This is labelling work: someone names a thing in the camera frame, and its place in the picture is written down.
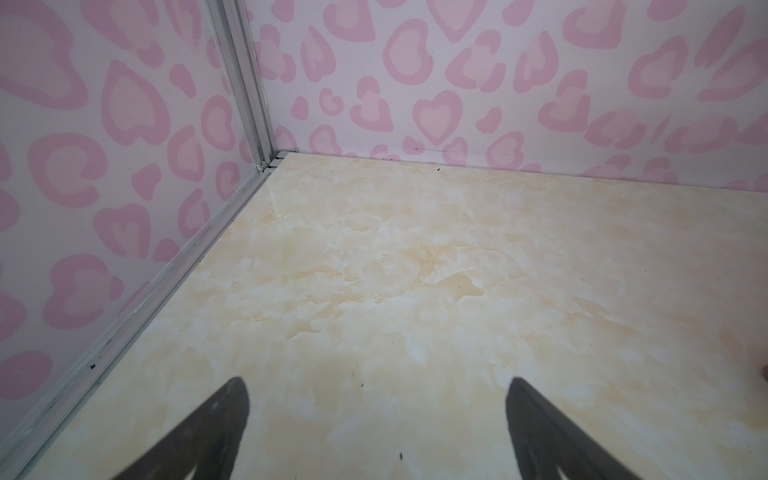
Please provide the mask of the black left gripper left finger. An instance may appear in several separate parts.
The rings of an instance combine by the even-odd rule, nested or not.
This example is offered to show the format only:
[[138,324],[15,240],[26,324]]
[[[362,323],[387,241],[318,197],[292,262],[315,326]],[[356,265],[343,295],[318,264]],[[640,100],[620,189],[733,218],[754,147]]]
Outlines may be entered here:
[[233,377],[117,479],[228,479],[247,425],[245,382]]

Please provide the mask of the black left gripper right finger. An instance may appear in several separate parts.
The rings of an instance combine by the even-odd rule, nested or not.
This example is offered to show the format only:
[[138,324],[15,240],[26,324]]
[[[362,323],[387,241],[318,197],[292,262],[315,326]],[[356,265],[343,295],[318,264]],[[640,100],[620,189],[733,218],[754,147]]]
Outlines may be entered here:
[[639,479],[525,379],[512,379],[505,410],[523,479]]

